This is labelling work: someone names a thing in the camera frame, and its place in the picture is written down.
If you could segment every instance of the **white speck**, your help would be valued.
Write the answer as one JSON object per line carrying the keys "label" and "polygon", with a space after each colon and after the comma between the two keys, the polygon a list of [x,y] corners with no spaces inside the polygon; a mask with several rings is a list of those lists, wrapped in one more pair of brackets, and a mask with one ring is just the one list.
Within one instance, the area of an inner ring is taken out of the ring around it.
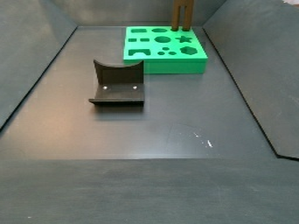
{"label": "white speck", "polygon": [[208,140],[208,145],[210,145],[210,147],[212,148],[212,145],[211,145],[211,141]]}

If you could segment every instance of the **gray wall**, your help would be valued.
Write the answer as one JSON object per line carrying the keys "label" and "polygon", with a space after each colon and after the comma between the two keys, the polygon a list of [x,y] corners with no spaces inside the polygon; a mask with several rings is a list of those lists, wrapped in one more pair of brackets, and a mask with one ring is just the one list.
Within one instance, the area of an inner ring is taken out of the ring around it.
{"label": "gray wall", "polygon": [[[79,25],[168,25],[174,0],[52,0]],[[203,25],[227,0],[195,0],[194,25]]]}
{"label": "gray wall", "polygon": [[293,158],[299,158],[298,21],[299,10],[281,0],[228,0],[204,25],[275,151]]}
{"label": "gray wall", "polygon": [[48,0],[0,0],[0,129],[76,25]]}

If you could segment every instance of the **wooden peg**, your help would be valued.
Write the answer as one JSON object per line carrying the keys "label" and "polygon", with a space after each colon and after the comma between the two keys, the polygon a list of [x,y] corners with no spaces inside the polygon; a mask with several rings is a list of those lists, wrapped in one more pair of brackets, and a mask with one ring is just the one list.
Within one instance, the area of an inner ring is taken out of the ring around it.
{"label": "wooden peg", "polygon": [[192,6],[194,0],[174,0],[172,7],[172,31],[179,30],[180,23],[180,8],[184,8],[183,26],[182,29],[187,32],[192,27]]}

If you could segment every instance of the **black bracket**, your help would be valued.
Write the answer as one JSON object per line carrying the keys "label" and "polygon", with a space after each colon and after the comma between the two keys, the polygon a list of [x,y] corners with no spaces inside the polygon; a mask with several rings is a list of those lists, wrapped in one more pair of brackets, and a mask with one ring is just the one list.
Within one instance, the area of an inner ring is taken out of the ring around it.
{"label": "black bracket", "polygon": [[132,66],[108,66],[94,60],[98,73],[98,93],[94,104],[143,104],[144,93],[144,62]]}

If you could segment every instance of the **green foam block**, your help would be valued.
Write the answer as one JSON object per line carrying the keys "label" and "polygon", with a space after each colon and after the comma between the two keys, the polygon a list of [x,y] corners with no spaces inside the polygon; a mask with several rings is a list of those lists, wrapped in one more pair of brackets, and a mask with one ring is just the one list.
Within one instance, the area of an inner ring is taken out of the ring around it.
{"label": "green foam block", "polygon": [[203,74],[208,56],[192,30],[171,26],[126,28],[126,64],[144,61],[146,74]]}

